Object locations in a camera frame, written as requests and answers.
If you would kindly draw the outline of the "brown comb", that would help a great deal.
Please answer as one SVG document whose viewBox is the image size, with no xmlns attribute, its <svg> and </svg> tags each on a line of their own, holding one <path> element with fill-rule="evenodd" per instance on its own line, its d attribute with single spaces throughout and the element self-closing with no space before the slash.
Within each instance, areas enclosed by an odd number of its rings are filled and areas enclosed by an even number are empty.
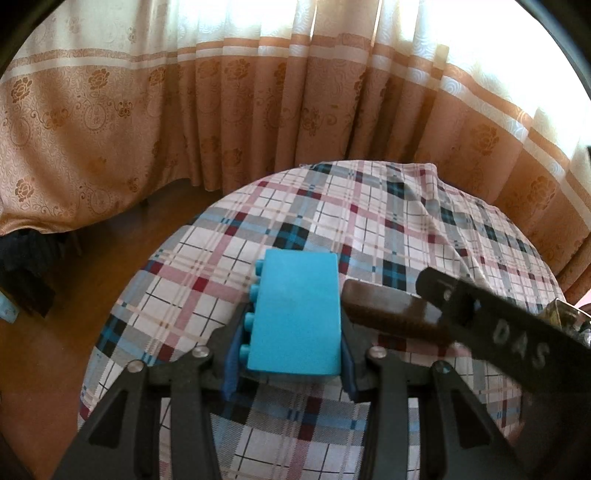
<svg viewBox="0 0 591 480">
<path fill-rule="evenodd" d="M 342 287 L 341 300 L 346 315 L 354 324 L 440 346 L 454 342 L 448 329 L 440 323 L 441 310 L 416 295 L 348 279 Z"/>
</svg>

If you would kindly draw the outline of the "beige orange curtain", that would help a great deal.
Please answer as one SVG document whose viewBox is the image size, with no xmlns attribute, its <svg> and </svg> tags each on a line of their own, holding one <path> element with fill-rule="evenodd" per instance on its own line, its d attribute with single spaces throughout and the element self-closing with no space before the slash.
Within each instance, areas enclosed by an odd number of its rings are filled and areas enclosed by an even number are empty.
<svg viewBox="0 0 591 480">
<path fill-rule="evenodd" d="M 515 1 L 66 1 L 1 78 L 3 234 L 339 159 L 434 164 L 588 292 L 590 99 Z"/>
</svg>

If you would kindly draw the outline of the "gold metal tray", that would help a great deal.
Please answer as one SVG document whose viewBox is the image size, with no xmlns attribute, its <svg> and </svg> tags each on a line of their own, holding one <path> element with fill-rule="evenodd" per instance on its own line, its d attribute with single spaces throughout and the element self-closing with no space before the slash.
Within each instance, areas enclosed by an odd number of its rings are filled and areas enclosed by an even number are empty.
<svg viewBox="0 0 591 480">
<path fill-rule="evenodd" d="M 539 317 L 586 347 L 590 347 L 590 315 L 583 310 L 555 299 L 542 310 Z"/>
</svg>

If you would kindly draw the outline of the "plaid tablecloth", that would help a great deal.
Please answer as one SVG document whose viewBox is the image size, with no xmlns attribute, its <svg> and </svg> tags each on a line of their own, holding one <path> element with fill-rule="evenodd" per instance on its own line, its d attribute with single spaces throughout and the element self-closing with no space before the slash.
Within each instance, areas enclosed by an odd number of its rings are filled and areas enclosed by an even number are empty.
<svg viewBox="0 0 591 480">
<path fill-rule="evenodd" d="M 86 420 L 132 360 L 173 361 L 230 320 L 270 250 L 293 252 L 273 275 L 280 344 L 322 347 L 339 294 L 356 279 L 414 293 L 433 267 L 532 312 L 562 297 L 555 275 L 497 207 L 446 184 L 433 165 L 368 160 L 301 166 L 240 188 L 164 241 L 114 303 L 87 365 Z M 240 380 L 211 413 L 226 479 L 353 479 L 369 408 L 338 378 Z"/>
</svg>

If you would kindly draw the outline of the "blue toy brick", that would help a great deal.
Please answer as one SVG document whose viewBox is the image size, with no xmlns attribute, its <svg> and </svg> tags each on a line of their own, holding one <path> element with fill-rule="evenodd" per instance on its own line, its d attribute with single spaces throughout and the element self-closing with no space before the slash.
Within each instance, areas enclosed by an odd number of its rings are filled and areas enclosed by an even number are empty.
<svg viewBox="0 0 591 480">
<path fill-rule="evenodd" d="M 341 374 L 339 262 L 331 252 L 269 249 L 256 262 L 245 315 L 250 371 L 298 377 Z"/>
</svg>

